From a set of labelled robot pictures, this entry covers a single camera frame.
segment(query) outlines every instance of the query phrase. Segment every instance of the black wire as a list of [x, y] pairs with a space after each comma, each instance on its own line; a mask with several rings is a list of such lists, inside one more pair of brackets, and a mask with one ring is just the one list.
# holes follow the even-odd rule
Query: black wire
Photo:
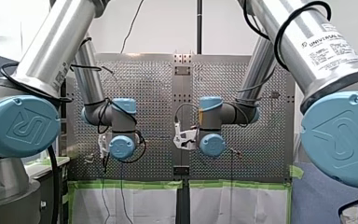
[[245, 18], [246, 23], [247, 23], [248, 26], [249, 26], [253, 31], [255, 31], [258, 35], [260, 35], [260, 36], [262, 36], [262, 37], [264, 37], [264, 38], [266, 38], [266, 39], [269, 39], [269, 36], [268, 36], [268, 35], [263, 34], [260, 29], [255, 28], [255, 27], [252, 25], [251, 21], [249, 20], [248, 12], [247, 12], [247, 6], [246, 6], [246, 5], [247, 5], [247, 2], [248, 2], [248, 1], [245, 0], [245, 3], [244, 3], [244, 5], [243, 5], [243, 16], [244, 16], [244, 18]]
[[252, 20], [254, 21], [255, 26], [257, 27], [257, 29], [261, 32], [260, 26], [258, 25], [258, 22], [257, 22], [257, 20], [255, 19], [255, 16], [252, 16]]
[[135, 24], [136, 18], [138, 17], [139, 10], [141, 9], [142, 4], [144, 3], [144, 0], [141, 0], [141, 3], [139, 3], [138, 9], [136, 10], [135, 16], [132, 19], [131, 27], [129, 32], [127, 33], [127, 36], [124, 38], [123, 47], [121, 48], [120, 53], [123, 53], [124, 48], [126, 48], [127, 39], [130, 37], [133, 24]]
[[345, 205], [342, 205], [339, 209], [338, 209], [338, 215], [341, 217], [342, 213], [344, 212], [344, 210], [350, 208], [350, 207], [354, 207], [358, 205], [358, 200], [351, 202], [351, 203], [347, 203]]
[[309, 2], [306, 5], [304, 5], [303, 7], [300, 7], [298, 9], [296, 9], [294, 12], [292, 12], [292, 14], [290, 14], [289, 18], [287, 18], [287, 20], [282, 24], [281, 28], [279, 29], [277, 36], [275, 38], [275, 44], [274, 44], [274, 53], [275, 53], [275, 58], [277, 59], [277, 62], [281, 65], [282, 68], [286, 69], [287, 71], [289, 71], [287, 65], [283, 62], [282, 58], [281, 58], [281, 54], [280, 54], [280, 48], [281, 48], [281, 42], [282, 42], [282, 38], [284, 35], [284, 31], [286, 30], [286, 28], [290, 25], [290, 23], [296, 19], [297, 16], [301, 15], [301, 13], [303, 13], [304, 11], [306, 11], [307, 9], [309, 9], [310, 7], [313, 6], [321, 6], [324, 7], [327, 11], [327, 19], [330, 21], [331, 20], [331, 7], [322, 1], [313, 1], [313, 2]]
[[123, 199], [123, 207], [124, 207], [124, 214], [126, 215], [127, 220], [133, 224], [132, 220], [130, 219], [128, 213], [127, 213], [127, 207], [126, 207], [126, 199], [124, 198], [124, 192], [123, 192], [123, 179], [124, 179], [124, 163], [121, 163], [121, 169], [120, 169], [120, 190], [121, 190], [121, 198]]
[[101, 126], [103, 126], [103, 116], [106, 113], [106, 109], [108, 106], [111, 105], [111, 100], [109, 98], [105, 98], [106, 104], [104, 107], [100, 108], [100, 111], [98, 112], [98, 125], [97, 125], [97, 132], [98, 134], [106, 133], [109, 129], [109, 126], [107, 126], [103, 131], [101, 131]]
[[147, 150], [147, 145], [146, 145], [145, 139], [142, 136], [140, 136], [140, 137], [141, 137], [141, 143], [144, 144], [144, 150], [142, 151], [141, 155], [138, 158], [136, 158], [135, 160], [133, 160], [133, 161], [118, 160], [119, 162], [124, 163], [124, 164], [131, 164], [131, 163], [137, 162], [138, 160], [140, 160], [144, 156], [144, 154], [146, 153], [146, 150]]
[[245, 91], [252, 91], [256, 88], [259, 88], [259, 87], [262, 87], [264, 84], [266, 84], [274, 75], [274, 72], [275, 72], [275, 68], [272, 70], [271, 74], [268, 75], [268, 77], [264, 78], [260, 84], [258, 85], [255, 85], [253, 87], [249, 87], [249, 88], [246, 88], [246, 89], [243, 89], [243, 90], [240, 90], [240, 91], [237, 91], [237, 92], [245, 92]]
[[245, 118], [245, 120], [246, 120], [246, 124], [245, 125], [241, 125], [241, 124], [238, 124], [238, 126], [240, 126], [240, 127], [242, 127], [242, 128], [246, 128], [247, 126], [248, 126], [248, 124], [249, 124], [249, 118], [248, 118], [248, 116], [246, 115], [246, 113], [245, 112], [243, 112], [243, 110], [241, 110], [237, 105], [235, 105], [235, 104], [232, 104], [232, 103], [226, 103], [226, 102], [224, 102], [224, 104], [225, 105], [231, 105], [232, 107], [234, 107], [236, 110], [238, 110], [238, 111], [240, 111], [241, 112], [241, 114], [243, 115], [243, 117]]
[[53, 174], [53, 213], [52, 224], [57, 224], [60, 208], [60, 170], [58, 169], [57, 159], [55, 157], [53, 146], [48, 147], [48, 155], [51, 161], [51, 172]]
[[84, 39], [84, 40], [81, 42], [81, 44], [80, 44], [80, 47], [79, 47], [79, 48], [83, 47], [83, 45], [85, 45], [87, 42], [89, 42], [89, 41], [91, 41], [91, 40], [92, 40], [92, 38], [91, 38], [91, 37], [87, 37], [86, 39]]
[[19, 81], [17, 81], [16, 79], [14, 79], [13, 77], [11, 77], [5, 69], [9, 68], [9, 67], [16, 67], [18, 66], [19, 63], [6, 63], [4, 65], [1, 66], [0, 72], [2, 74], [3, 77], [7, 78], [7, 80], [9, 80], [10, 82], [12, 82], [13, 84], [15, 84], [17, 87], [19, 87], [22, 91], [26, 91], [32, 95], [36, 95], [45, 99], [48, 99], [50, 101], [54, 101], [54, 102], [58, 102], [58, 103], [71, 103], [73, 101], [73, 99], [70, 98], [54, 98], [50, 95], [45, 94], [42, 91], [33, 89], [31, 87], [28, 87], [25, 84], [20, 83]]
[[71, 66], [69, 67], [71, 69], [72, 72], [74, 72], [74, 67], [75, 68], [83, 68], [83, 69], [93, 69], [97, 72], [101, 72], [103, 69], [97, 66], [87, 66], [87, 65], [80, 65], [80, 64], [71, 64]]

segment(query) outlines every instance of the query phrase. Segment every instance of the metal frame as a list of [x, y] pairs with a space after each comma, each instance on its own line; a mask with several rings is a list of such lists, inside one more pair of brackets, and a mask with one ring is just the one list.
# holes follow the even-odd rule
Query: metal frame
[[[98, 62], [98, 65], [107, 65], [107, 64], [116, 64], [115, 66], [120, 66], [120, 64], [124, 63], [127, 67], [124, 69], [129, 69], [127, 71], [122, 70], [119, 71], [118, 76], [116, 79], [113, 79], [109, 81], [108, 86], [104, 84], [104, 90], [106, 92], [106, 95], [108, 97], [134, 97], [139, 98], [140, 95], [135, 94], [144, 94], [140, 91], [135, 92], [128, 90], [120, 90], [120, 88], [115, 84], [118, 83], [127, 83], [128, 85], [135, 85], [135, 86], [129, 86], [129, 88], [147, 88], [147, 86], [138, 85], [135, 83], [131, 83], [132, 80], [124, 80], [118, 78], [121, 78], [120, 76], [124, 76], [124, 74], [127, 74], [128, 76], [131, 76], [134, 78], [134, 80], [138, 80], [139, 76], [145, 76], [149, 78], [162, 78], [164, 77], [165, 86], [164, 88], [169, 88], [169, 90], [165, 90], [164, 92], [161, 92], [161, 94], [168, 94], [168, 95], [160, 95], [164, 98], [165, 101], [160, 101], [156, 97], [150, 98], [147, 100], [147, 103], [138, 101], [138, 115], [137, 118], [140, 122], [139, 128], [141, 131], [143, 131], [145, 138], [149, 138], [149, 146], [148, 152], [146, 152], [145, 157], [140, 161], [140, 163], [132, 164], [131, 167], [127, 167], [125, 178], [129, 180], [139, 180], [139, 181], [154, 181], [154, 180], [173, 180], [173, 179], [221, 179], [221, 178], [230, 178], [229, 172], [225, 172], [223, 174], [217, 174], [217, 175], [200, 175], [197, 174], [197, 167], [195, 165], [197, 164], [194, 160], [194, 153], [197, 152], [185, 152], [183, 150], [179, 150], [174, 146], [174, 143], [172, 142], [173, 137], [173, 113], [176, 110], [177, 106], [181, 104], [184, 100], [186, 102], [195, 103], [198, 104], [198, 95], [195, 93], [195, 88], [197, 86], [193, 86], [197, 84], [195, 82], [195, 77], [197, 73], [199, 73], [200, 69], [202, 69], [201, 63], [216, 63], [220, 64], [221, 66], [227, 67], [227, 72], [234, 69], [237, 73], [245, 74], [245, 69], [247, 64], [250, 62], [251, 57], [250, 56], [206, 56], [206, 55], [182, 55], [182, 54], [98, 54], [96, 55], [96, 61]], [[161, 71], [158, 70], [158, 68], [163, 64], [164, 69]], [[190, 69], [189, 75], [183, 76], [183, 75], [177, 75], [175, 74], [175, 68], [182, 67], [188, 67]], [[284, 151], [281, 150], [280, 154], [280, 163], [284, 163], [284, 171], [280, 173], [280, 175], [261, 175], [261, 176], [241, 176], [241, 173], [246, 170], [235, 170], [233, 178], [239, 179], [239, 180], [252, 180], [252, 181], [260, 181], [260, 182], [275, 182], [275, 183], [282, 183], [282, 182], [288, 182], [290, 181], [290, 172], [289, 172], [289, 164], [292, 163], [292, 157], [293, 157], [293, 135], [294, 135], [294, 103], [293, 101], [295, 96], [295, 82], [293, 81], [292, 77], [289, 73], [283, 71], [281, 68], [278, 68], [277, 74], [278, 77], [274, 77], [271, 82], [280, 81], [282, 82], [282, 77], [286, 77], [284, 80], [284, 83], [280, 83], [281, 86], [284, 85], [284, 90], [280, 90], [281, 98], [279, 99], [280, 107], [278, 112], [280, 113], [280, 123], [279, 125], [283, 125], [285, 135], [281, 138], [282, 141], [284, 141], [284, 144], [282, 147], [284, 147]], [[107, 78], [107, 73], [101, 72], [101, 80], [104, 83], [104, 80]], [[218, 74], [211, 73], [210, 76], [219, 76]], [[235, 80], [235, 83], [238, 83], [240, 86], [241, 79]], [[67, 80], [67, 91], [68, 95], [75, 97], [76, 99], [79, 99], [79, 93], [75, 90], [76, 84], [75, 79], [72, 76], [68, 76]], [[236, 89], [230, 89], [225, 92], [227, 94], [223, 95], [223, 98], [227, 101], [234, 100], [235, 97], [235, 90]], [[166, 104], [163, 108], [163, 111], [148, 111], [145, 106], [149, 107], [156, 107], [156, 104]], [[95, 137], [95, 146], [91, 146], [92, 148], [89, 148], [85, 150], [86, 145], [88, 143], [85, 142], [76, 142], [76, 134], [90, 134], [90, 133], [96, 133], [96, 127], [88, 127], [86, 124], [83, 124], [83, 120], [80, 118], [79, 114], [79, 107], [82, 106], [82, 102], [75, 102], [70, 105], [68, 105], [68, 147], [72, 149], [72, 152], [77, 151], [78, 149], [81, 150], [81, 153], [77, 155], [72, 161], [71, 168], [69, 170], [69, 174], [72, 179], [95, 179], [100, 178], [102, 175], [97, 175], [98, 170], [101, 171], [101, 159], [99, 158], [99, 151], [97, 150], [97, 137]], [[164, 132], [167, 132], [167, 134], [164, 134], [167, 139], [163, 139], [161, 141], [168, 141], [166, 142], [168, 145], [168, 148], [159, 148], [157, 145], [153, 145], [153, 141], [156, 141], [153, 136], [153, 130], [156, 130], [156, 126], [153, 127], [146, 127], [143, 125], [143, 122], [145, 122], [145, 119], [152, 119], [153, 116], [162, 116], [159, 118], [158, 122], [169, 122], [168, 124], [164, 123], [164, 125], [160, 124], [159, 127], [162, 127]], [[197, 117], [197, 111], [195, 109], [192, 109], [190, 107], [183, 107], [182, 113], [179, 114], [180, 119], [184, 120], [183, 122], [183, 129], [187, 129], [193, 121], [195, 121]], [[241, 129], [239, 128], [233, 128], [229, 127], [229, 129], [234, 129], [235, 131], [241, 132]], [[155, 155], [160, 156], [158, 153], [165, 153], [168, 155], [165, 157], [167, 160], [170, 160], [170, 162], [161, 161], [157, 158], [153, 158]], [[230, 163], [227, 163], [227, 155], [222, 156], [222, 158], [218, 159], [221, 160], [222, 164], [225, 166], [230, 165]], [[142, 172], [144, 169], [149, 169], [148, 167], [159, 167], [159, 169], [164, 170], [166, 172], [158, 173], [156, 174], [150, 174]], [[174, 175], [173, 170], [174, 168], [188, 168], [190, 174], [179, 174]], [[119, 178], [119, 166], [118, 162], [111, 161], [108, 166], [108, 173], [106, 178]]]

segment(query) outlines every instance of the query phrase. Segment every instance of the pegboard panel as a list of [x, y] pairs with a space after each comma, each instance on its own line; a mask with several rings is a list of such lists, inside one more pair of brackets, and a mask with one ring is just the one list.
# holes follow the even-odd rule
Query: pegboard panel
[[[202, 96], [219, 95], [233, 101], [241, 87], [248, 60], [236, 56], [196, 56], [193, 59], [193, 102]], [[260, 101], [260, 120], [246, 128], [224, 125], [227, 150], [218, 159], [199, 151], [190, 154], [192, 179], [241, 179], [283, 182], [289, 178], [293, 153], [294, 82], [278, 68], [266, 85]]]
[[[172, 180], [172, 55], [101, 55], [98, 66], [113, 74], [100, 72], [106, 97], [130, 97], [136, 100], [137, 129], [146, 139], [147, 150], [141, 160], [126, 164], [126, 179]], [[74, 151], [71, 164], [72, 179], [101, 178], [102, 160], [99, 158], [97, 128], [86, 124], [81, 117], [83, 102], [74, 80], [75, 117]], [[133, 158], [142, 152], [140, 146]], [[120, 178], [120, 163], [110, 160], [106, 178]]]
[[[172, 88], [190, 85], [173, 81], [173, 55], [97, 55], [99, 66], [114, 74], [101, 72], [107, 97], [131, 97], [137, 101], [137, 128], [147, 140], [145, 156], [126, 165], [125, 178], [130, 180], [172, 180], [173, 114]], [[249, 56], [195, 55], [191, 63], [191, 102], [201, 96], [220, 95], [233, 101], [245, 76]], [[73, 160], [71, 179], [95, 179], [103, 176], [99, 158], [96, 127], [85, 124], [80, 117], [83, 102], [74, 78], [68, 78], [68, 91], [75, 101], [68, 105], [68, 153]], [[234, 179], [263, 182], [284, 182], [289, 178], [288, 165], [293, 154], [295, 85], [290, 74], [281, 68], [268, 82], [260, 102], [260, 120], [243, 129], [237, 125], [223, 126], [227, 146], [241, 152], [232, 157], [228, 150], [218, 159], [210, 159], [199, 151], [181, 165], [190, 166], [191, 179]], [[193, 111], [193, 121], [197, 111]], [[111, 160], [107, 178], [120, 178], [120, 164]]]

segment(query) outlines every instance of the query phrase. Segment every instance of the green tape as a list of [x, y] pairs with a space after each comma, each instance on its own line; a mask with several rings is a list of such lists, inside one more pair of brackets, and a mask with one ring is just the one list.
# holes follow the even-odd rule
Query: green tape
[[290, 166], [290, 176], [291, 177], [294, 177], [297, 179], [302, 179], [303, 175], [304, 175], [304, 171], [301, 168], [296, 167], [294, 165]]
[[242, 189], [290, 189], [290, 185], [285, 184], [266, 184], [251, 181], [229, 181], [229, 180], [190, 180], [192, 189], [217, 189], [222, 187], [235, 187]]

